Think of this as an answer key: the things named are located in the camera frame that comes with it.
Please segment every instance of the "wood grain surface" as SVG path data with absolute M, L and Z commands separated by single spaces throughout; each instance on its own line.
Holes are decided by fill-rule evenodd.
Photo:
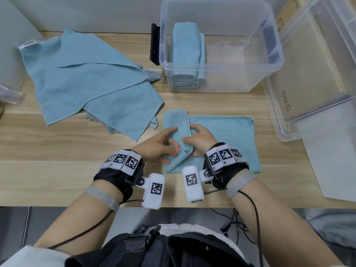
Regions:
M 60 33 L 43 32 L 45 38 Z M 133 62 L 161 71 L 149 60 L 148 34 L 97 34 Z M 291 207 L 356 208 L 356 203 L 322 196 L 301 140 L 278 140 L 261 84 L 248 93 L 172 93 L 167 79 L 153 84 L 164 100 L 158 112 L 159 126 L 151 127 L 139 142 L 162 130 L 166 110 L 184 109 L 191 115 L 251 116 L 261 163 L 257 177 Z M 68 206 L 92 182 L 98 167 L 113 151 L 136 143 L 123 134 L 109 134 L 80 112 L 47 127 L 28 78 L 19 107 L 8 107 L 0 121 L 0 206 Z M 148 163 L 146 176 L 164 173 L 159 163 Z M 225 192 L 207 195 L 203 202 L 187 202 L 181 174 L 165 174 L 162 207 L 231 207 Z M 205 191 L 213 190 L 204 185 Z M 143 196 L 134 189 L 132 199 Z M 127 206 L 140 206 L 134 202 Z

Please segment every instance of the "gray velcro strap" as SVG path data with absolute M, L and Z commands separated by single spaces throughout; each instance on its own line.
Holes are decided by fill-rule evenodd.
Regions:
M 240 178 L 234 181 L 234 183 L 232 183 L 232 185 L 226 190 L 228 197 L 232 198 L 241 188 L 243 188 L 245 184 L 255 178 L 256 176 L 251 171 L 248 171 L 241 175 Z
M 97 187 L 88 187 L 84 193 L 92 195 L 98 199 L 100 199 L 102 202 L 104 202 L 111 210 L 113 210 L 115 213 L 118 211 L 120 204 L 114 200 L 112 197 L 110 197 L 109 194 L 105 193 L 102 191 L 100 188 Z

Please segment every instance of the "crumpled blue towel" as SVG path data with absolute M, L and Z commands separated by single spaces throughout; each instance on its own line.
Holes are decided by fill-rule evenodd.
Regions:
M 137 141 L 163 103 L 138 65 L 93 34 L 66 29 L 20 51 L 47 125 L 84 108 Z
M 195 88 L 205 79 L 205 39 L 193 22 L 178 22 L 173 27 L 171 62 L 177 65 L 196 65 L 196 70 L 169 70 L 173 84 L 178 88 Z
M 171 134 L 172 139 L 180 144 L 178 157 L 166 156 L 171 161 L 165 164 L 166 173 L 180 173 L 186 166 L 195 165 L 203 170 L 203 157 L 190 157 L 193 152 L 191 144 L 183 143 L 182 137 L 197 133 L 189 128 L 189 123 L 197 123 L 206 127 L 219 142 L 236 147 L 250 164 L 252 172 L 260 172 L 260 162 L 255 145 L 255 129 L 253 119 L 239 116 L 195 116 L 187 115 L 183 110 L 166 111 L 163 115 L 163 129 L 177 126 L 178 130 Z
M 157 80 L 160 80 L 162 78 L 162 73 L 161 72 L 153 71 L 153 70 L 149 70 L 149 69 L 142 69 L 142 70 L 146 73 L 149 83 L 153 83 L 153 82 L 155 82 Z M 108 132 L 110 134 L 120 133 L 115 128 L 105 124 L 103 121 L 100 121 L 98 118 L 96 118 L 94 115 L 92 115 L 89 112 L 87 112 L 86 118 L 91 120 L 91 121 L 100 122 L 108 130 Z M 154 116 L 154 118 L 151 120 L 149 125 L 151 125 L 153 128 L 157 128 L 158 121 L 157 121 L 157 117 L 156 116 Z

